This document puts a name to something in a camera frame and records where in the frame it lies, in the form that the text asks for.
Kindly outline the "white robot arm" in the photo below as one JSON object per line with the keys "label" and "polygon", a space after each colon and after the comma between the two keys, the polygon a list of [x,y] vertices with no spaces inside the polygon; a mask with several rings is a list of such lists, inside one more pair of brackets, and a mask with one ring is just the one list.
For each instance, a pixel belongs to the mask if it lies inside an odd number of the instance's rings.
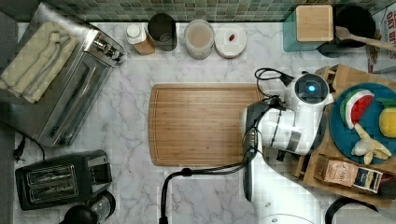
{"label": "white robot arm", "polygon": [[333,98],[318,75],[283,75],[281,80],[285,85],[282,103],[260,101],[249,105],[242,116],[245,197],[254,207],[255,224],[321,224],[317,199],[268,165],[260,150],[310,154],[320,145],[324,108]]}

